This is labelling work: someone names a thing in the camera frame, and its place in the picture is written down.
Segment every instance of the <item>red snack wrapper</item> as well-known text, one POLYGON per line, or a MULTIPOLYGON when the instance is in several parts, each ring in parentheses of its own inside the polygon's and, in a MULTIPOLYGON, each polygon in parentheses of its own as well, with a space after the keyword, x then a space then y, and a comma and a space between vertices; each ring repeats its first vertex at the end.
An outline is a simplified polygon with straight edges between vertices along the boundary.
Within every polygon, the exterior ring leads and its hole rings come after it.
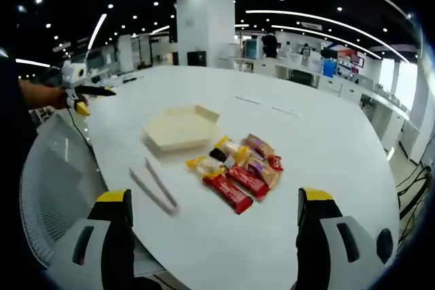
POLYGON ((217 191, 237 214, 246 211, 254 202, 252 198, 246 196, 223 175, 218 175, 215 178, 205 177, 203 181, 217 191))
POLYGON ((263 200, 269 191, 268 185, 263 180, 241 166, 233 166, 226 175, 241 184, 258 200, 263 200))
POLYGON ((281 165, 281 156, 269 156, 267 162, 272 169, 276 171, 283 171, 283 166, 281 165))

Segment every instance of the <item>packaged bread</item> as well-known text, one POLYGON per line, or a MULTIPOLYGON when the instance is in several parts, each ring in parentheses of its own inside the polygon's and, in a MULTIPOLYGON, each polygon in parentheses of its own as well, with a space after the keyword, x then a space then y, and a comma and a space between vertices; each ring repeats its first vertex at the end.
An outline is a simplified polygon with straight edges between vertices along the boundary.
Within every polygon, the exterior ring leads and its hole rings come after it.
POLYGON ((214 178, 226 171, 221 162, 210 158, 209 156, 200 156, 197 159, 188 160, 186 165, 199 174, 201 178, 214 178))
POLYGON ((283 171, 281 157, 275 155, 275 150, 268 143, 253 134, 249 134, 243 142, 266 160, 271 168, 283 171))
POLYGON ((245 168, 254 176, 265 181, 270 189, 273 189, 278 183, 279 172, 272 169, 265 161, 250 156, 245 163, 245 168))
POLYGON ((240 146, 232 141, 228 136, 221 139, 216 145, 215 149, 219 149, 228 158, 234 160, 234 164, 243 165, 251 154, 248 146, 240 146))

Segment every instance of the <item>white counter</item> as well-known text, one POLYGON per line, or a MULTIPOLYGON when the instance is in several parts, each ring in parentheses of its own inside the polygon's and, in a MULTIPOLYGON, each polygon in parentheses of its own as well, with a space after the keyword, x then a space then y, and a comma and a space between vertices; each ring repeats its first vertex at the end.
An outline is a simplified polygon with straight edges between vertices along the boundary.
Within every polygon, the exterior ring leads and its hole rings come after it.
MULTIPOLYGON (((108 188, 132 190, 137 238, 189 289, 264 290, 271 282, 275 290, 290 289, 298 275, 298 189, 305 186, 332 194, 342 214, 374 239, 389 228, 396 252, 396 184, 358 107, 300 84, 225 69, 156 67, 138 75, 143 78, 118 86, 116 96, 90 103, 89 135, 108 188), (185 160, 210 148, 156 157, 142 143, 152 117, 192 104, 219 113, 222 134, 239 142, 254 133, 283 158, 278 186, 241 215, 186 170, 185 160), (128 175, 145 157, 178 202, 176 216, 128 175)), ((149 173, 139 172, 152 187, 149 173)))

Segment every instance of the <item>white table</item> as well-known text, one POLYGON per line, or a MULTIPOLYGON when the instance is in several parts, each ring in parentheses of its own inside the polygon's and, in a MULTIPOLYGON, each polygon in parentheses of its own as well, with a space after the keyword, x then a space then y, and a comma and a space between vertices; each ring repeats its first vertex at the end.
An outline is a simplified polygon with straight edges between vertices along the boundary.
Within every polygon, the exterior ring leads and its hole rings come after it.
MULTIPOLYGON (((117 96, 91 102, 89 133, 108 188, 132 189, 135 234, 187 287, 288 290, 298 272, 296 218, 302 186, 331 193, 342 214, 353 216, 373 238, 389 228, 396 252, 394 178, 358 107, 306 86, 231 70, 156 67, 141 74, 143 79, 117 87, 117 96), (283 157, 285 172, 263 203, 236 215, 186 170, 184 160, 210 149, 157 159, 141 142, 151 117, 191 104, 220 113, 218 126, 235 141, 251 132, 283 157), (128 168, 143 166, 144 157, 178 201, 178 215, 164 213, 129 177, 128 168)), ((140 173, 153 186, 145 169, 140 173)))

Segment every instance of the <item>snack package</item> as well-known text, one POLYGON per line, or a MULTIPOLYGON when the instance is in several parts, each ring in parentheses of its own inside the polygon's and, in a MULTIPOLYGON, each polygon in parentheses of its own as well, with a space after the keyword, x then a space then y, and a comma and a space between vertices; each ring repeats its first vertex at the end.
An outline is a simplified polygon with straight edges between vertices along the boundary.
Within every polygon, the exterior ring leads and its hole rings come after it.
POLYGON ((242 166, 233 166, 226 175, 246 188, 257 200, 263 200, 269 191, 268 185, 263 180, 242 166))
POLYGON ((209 156, 200 156, 194 160, 188 160, 186 165, 195 170, 201 178, 210 177, 214 178, 222 173, 225 173, 225 167, 222 166, 222 163, 210 158, 209 156))
POLYGON ((241 214, 248 209, 254 200, 245 195, 239 188, 223 175, 214 178, 205 177, 205 184, 212 187, 234 209, 235 213, 241 214))
POLYGON ((275 150, 268 143, 253 134, 249 134, 244 143, 260 154, 263 159, 267 160, 271 168, 276 171, 283 171, 281 157, 275 155, 275 150))
POLYGON ((273 170, 267 162, 250 156, 246 161, 245 168, 254 176, 264 180, 270 189, 277 185, 280 177, 279 172, 273 170))
MULTIPOLYGON (((230 140, 228 136, 225 136, 223 139, 221 139, 215 145, 215 148, 219 149, 222 153, 224 153, 229 160, 231 157, 234 160, 234 163, 232 165, 234 164, 243 165, 251 153, 248 146, 240 146, 236 144, 234 141, 230 140)), ((228 162, 225 165, 228 168, 232 166, 228 162)))

